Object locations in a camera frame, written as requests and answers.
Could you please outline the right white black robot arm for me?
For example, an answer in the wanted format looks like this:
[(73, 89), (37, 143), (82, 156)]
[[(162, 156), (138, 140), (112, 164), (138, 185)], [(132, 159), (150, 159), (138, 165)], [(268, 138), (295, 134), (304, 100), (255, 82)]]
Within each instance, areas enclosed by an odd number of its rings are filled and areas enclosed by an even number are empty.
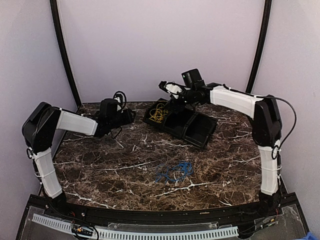
[(169, 106), (212, 104), (246, 115), (249, 118), (253, 141), (258, 147), (261, 162), (261, 187), (263, 197), (274, 196), (281, 181), (280, 151), (287, 139), (282, 136), (282, 119), (273, 95), (254, 95), (232, 89), (222, 83), (205, 83), (198, 69), (182, 73), (184, 84), (162, 81), (159, 88), (170, 94)]

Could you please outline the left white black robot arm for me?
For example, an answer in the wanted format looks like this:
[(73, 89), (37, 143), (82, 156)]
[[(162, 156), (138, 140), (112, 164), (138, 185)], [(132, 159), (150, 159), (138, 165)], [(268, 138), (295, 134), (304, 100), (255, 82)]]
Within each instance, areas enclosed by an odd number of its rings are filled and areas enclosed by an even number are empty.
[(52, 157), (52, 143), (57, 130), (101, 138), (114, 129), (132, 124), (135, 117), (136, 113), (124, 108), (116, 98), (104, 99), (92, 117), (41, 102), (21, 131), (27, 145), (27, 156), (33, 162), (36, 177), (42, 183), (45, 194), (51, 199), (64, 194)]

